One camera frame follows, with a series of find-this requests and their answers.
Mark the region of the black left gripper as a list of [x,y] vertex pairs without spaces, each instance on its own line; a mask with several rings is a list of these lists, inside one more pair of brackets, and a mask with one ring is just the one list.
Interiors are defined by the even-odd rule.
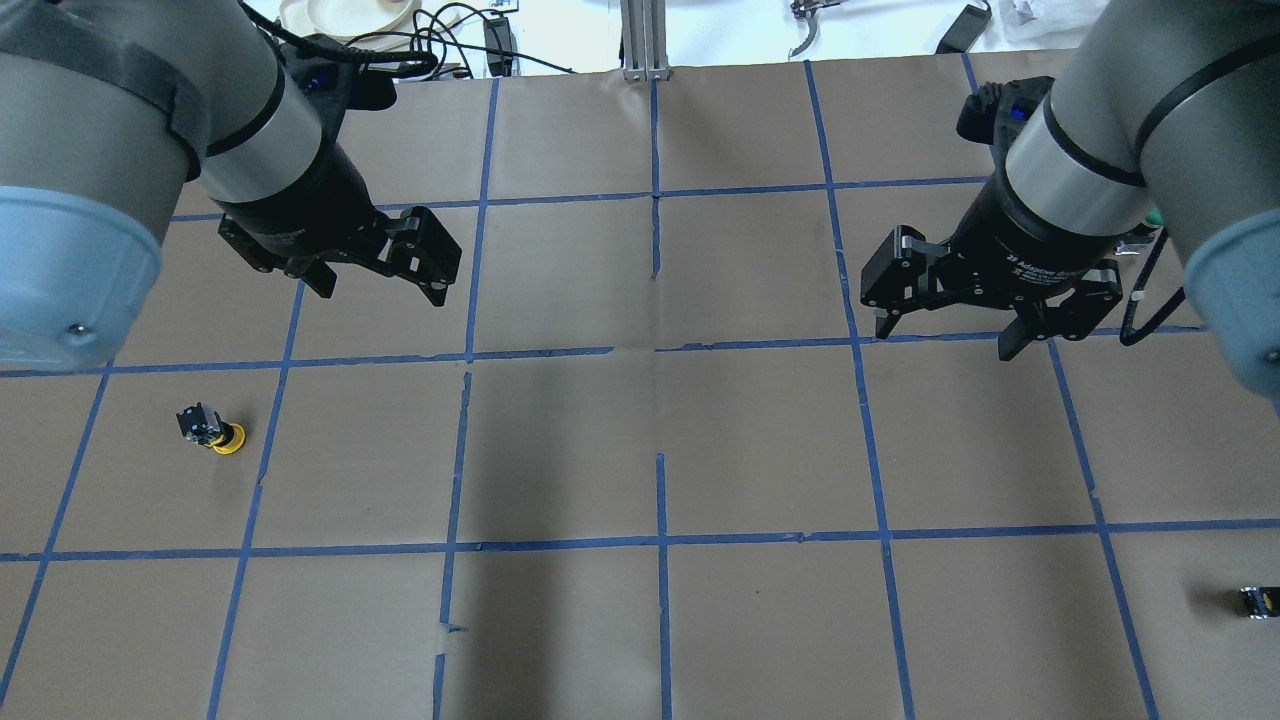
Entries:
[[265,199],[229,202],[218,233],[251,269],[283,270],[316,296],[330,299],[348,263],[416,286],[434,306],[457,282],[462,249],[436,215],[411,206],[398,217],[375,209],[367,186],[335,140],[321,145],[303,174]]

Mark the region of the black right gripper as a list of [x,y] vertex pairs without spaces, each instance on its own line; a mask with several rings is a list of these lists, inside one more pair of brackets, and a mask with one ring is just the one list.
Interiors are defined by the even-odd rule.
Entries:
[[[874,337],[887,340],[909,314],[1000,309],[991,291],[1023,296],[997,338],[997,357],[1007,363],[1039,340],[1085,338],[1120,304],[1119,265],[1096,265],[1117,240],[1060,228],[1030,211],[1007,181],[989,179],[945,243],[893,228],[861,269],[860,304],[876,314]],[[1027,300],[1055,297],[1074,282],[1057,306]]]

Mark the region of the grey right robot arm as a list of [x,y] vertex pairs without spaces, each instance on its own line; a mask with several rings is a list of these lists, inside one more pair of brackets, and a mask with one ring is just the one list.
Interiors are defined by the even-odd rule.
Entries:
[[1277,398],[1275,1],[1111,1],[1060,76],[987,83],[956,132],[995,169],[954,233],[893,228],[861,269],[876,337],[954,305],[1014,314],[1007,361],[1094,332],[1121,301],[1111,252],[1151,214],[1235,379]]

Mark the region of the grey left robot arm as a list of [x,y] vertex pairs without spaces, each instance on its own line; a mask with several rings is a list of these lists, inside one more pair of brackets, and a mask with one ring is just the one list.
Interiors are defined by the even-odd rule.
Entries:
[[3,364],[113,360],[163,264],[182,188],[221,210],[250,268],[330,297],[337,263],[442,306],[461,250],[422,206],[388,217],[339,145],[396,100],[378,53],[301,36],[242,1],[3,4]]

